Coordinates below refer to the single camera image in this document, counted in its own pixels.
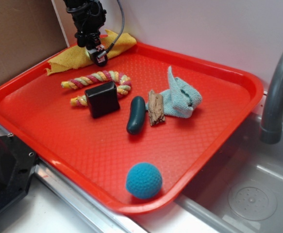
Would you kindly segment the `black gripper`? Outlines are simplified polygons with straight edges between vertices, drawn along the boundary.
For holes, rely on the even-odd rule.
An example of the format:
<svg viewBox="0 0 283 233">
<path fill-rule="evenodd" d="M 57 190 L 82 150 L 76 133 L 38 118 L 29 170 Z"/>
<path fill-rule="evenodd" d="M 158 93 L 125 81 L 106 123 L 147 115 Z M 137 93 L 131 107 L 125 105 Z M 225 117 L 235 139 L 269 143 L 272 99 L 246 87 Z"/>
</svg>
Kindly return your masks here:
<svg viewBox="0 0 283 233">
<path fill-rule="evenodd" d="M 106 10 L 99 0 L 65 0 L 66 12 L 71 14 L 80 48 L 97 49 L 100 45 L 100 28 L 106 21 Z"/>
</svg>

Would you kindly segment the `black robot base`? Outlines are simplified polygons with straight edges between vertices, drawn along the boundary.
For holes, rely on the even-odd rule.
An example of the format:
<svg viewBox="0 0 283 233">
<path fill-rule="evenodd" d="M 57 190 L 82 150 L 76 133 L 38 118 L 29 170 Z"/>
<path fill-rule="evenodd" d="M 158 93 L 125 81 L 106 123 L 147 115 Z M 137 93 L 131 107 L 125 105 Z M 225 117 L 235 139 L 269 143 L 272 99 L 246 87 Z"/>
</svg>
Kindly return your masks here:
<svg viewBox="0 0 283 233">
<path fill-rule="evenodd" d="M 0 136 L 0 214 L 28 194 L 36 160 L 17 136 Z"/>
</svg>

